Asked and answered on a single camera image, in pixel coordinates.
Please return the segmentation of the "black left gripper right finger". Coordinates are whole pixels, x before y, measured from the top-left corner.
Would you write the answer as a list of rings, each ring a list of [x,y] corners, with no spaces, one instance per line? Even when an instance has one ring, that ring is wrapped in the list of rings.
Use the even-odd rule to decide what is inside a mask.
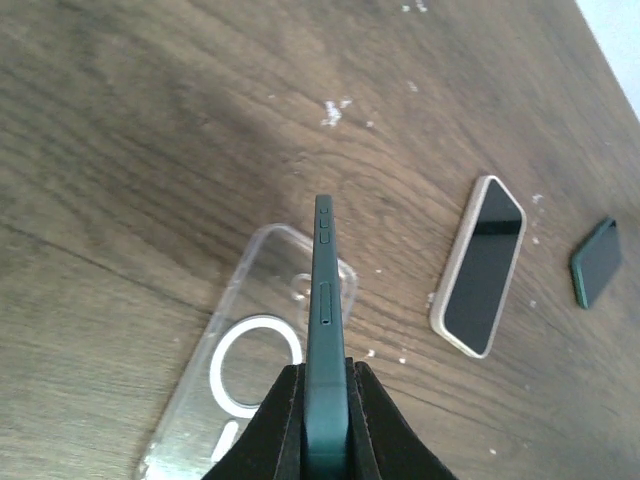
[[[409,426],[370,366],[346,360],[350,479],[450,479],[456,476]]]

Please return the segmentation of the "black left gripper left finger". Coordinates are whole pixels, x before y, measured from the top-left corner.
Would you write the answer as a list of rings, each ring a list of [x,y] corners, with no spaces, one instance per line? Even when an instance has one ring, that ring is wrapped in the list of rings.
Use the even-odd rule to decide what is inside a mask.
[[[284,367],[257,413],[204,480],[302,477],[305,366]]]

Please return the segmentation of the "clear magsafe phone case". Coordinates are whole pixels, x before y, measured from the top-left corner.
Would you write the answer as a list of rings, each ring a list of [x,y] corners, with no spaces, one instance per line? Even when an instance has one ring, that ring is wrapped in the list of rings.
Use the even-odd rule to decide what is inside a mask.
[[[281,370],[306,356],[312,240],[251,237],[133,476],[200,479],[237,443]]]

